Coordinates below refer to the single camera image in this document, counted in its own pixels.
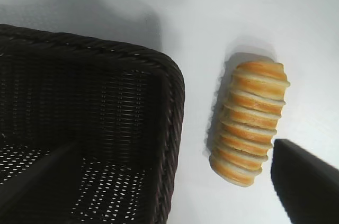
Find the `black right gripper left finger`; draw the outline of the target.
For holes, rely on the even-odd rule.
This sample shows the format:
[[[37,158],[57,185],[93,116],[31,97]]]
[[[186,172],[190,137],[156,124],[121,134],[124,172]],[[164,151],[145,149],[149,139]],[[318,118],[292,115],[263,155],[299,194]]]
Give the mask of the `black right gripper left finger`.
[[[68,223],[80,183],[79,147],[65,144],[1,185],[1,223]]]

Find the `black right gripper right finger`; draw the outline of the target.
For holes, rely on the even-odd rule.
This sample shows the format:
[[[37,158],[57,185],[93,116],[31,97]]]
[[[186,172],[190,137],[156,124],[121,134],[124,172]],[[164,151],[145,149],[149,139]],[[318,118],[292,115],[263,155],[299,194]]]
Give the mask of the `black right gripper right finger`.
[[[338,169],[288,139],[277,139],[271,180],[292,223],[338,223]]]

